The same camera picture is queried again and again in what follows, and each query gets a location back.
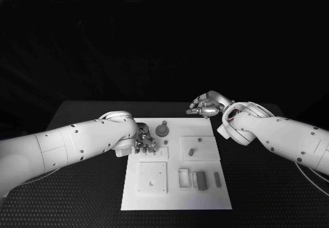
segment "table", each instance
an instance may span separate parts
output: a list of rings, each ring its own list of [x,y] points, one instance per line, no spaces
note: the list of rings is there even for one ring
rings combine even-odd
[[[276,105],[259,105],[282,116]],[[184,114],[187,107],[187,102],[64,101],[45,130],[121,110],[134,118],[200,117]],[[258,140],[247,146],[224,140],[216,132],[220,114],[210,123],[232,210],[119,211],[126,157],[106,152],[9,191],[0,227],[327,227],[329,197],[294,163],[269,153]]]

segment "black curtain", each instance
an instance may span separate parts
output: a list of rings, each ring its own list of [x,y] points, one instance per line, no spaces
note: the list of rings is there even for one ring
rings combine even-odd
[[[64,100],[190,102],[209,90],[314,122],[321,15],[258,7],[0,1],[2,135],[43,131]]]

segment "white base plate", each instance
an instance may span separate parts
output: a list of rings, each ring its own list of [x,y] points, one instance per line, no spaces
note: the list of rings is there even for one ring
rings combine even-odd
[[[139,153],[128,155],[125,182],[122,190],[121,210],[188,210],[188,209],[232,209],[227,196],[227,189],[222,174],[219,160],[184,161],[181,153],[183,136],[213,136],[210,121],[204,118],[135,118],[136,123],[145,123],[149,135],[155,139],[158,147],[167,147],[167,160],[149,162],[165,163],[165,194],[139,194],[138,187],[138,166]],[[155,135],[155,127],[167,122],[168,134],[165,137]],[[178,188],[178,169],[188,171],[188,188]],[[207,190],[198,191],[191,187],[190,173],[203,171]],[[219,174],[220,188],[216,187],[213,173]]]

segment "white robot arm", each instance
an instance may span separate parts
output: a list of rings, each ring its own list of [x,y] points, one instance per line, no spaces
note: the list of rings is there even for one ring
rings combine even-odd
[[[0,141],[0,197],[30,178],[99,155],[116,157],[155,151],[144,123],[128,112],[109,112],[99,119]]]
[[[272,113],[252,102],[230,101],[214,91],[200,95],[190,104],[187,114],[204,118],[222,112],[217,128],[224,139],[240,145],[255,138],[266,150],[315,171],[329,175],[329,132]]]

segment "white cable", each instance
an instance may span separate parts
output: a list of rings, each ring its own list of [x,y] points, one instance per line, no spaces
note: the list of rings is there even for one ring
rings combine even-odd
[[[304,177],[307,178],[307,180],[311,182],[311,184],[318,188],[318,190],[329,196],[329,194],[320,189],[320,187],[312,183],[312,181],[308,179],[308,177],[305,176],[305,174],[302,173],[302,170],[299,169],[299,172],[301,172],[301,174],[304,175]]]
[[[318,178],[321,178],[327,183],[329,183],[329,180],[311,169],[311,168],[308,168],[310,169],[310,171],[315,174],[315,176],[318,177]]]
[[[20,184],[20,185],[30,184],[30,183],[32,183],[34,181],[38,181],[40,179],[43,179],[44,177],[47,177],[50,174],[53,174],[58,169],[60,169],[60,168],[57,168],[56,170],[53,170],[53,171],[51,171],[50,173],[47,173],[43,177],[37,178],[35,180],[32,180],[32,181],[30,181],[30,182],[27,182],[27,183]]]

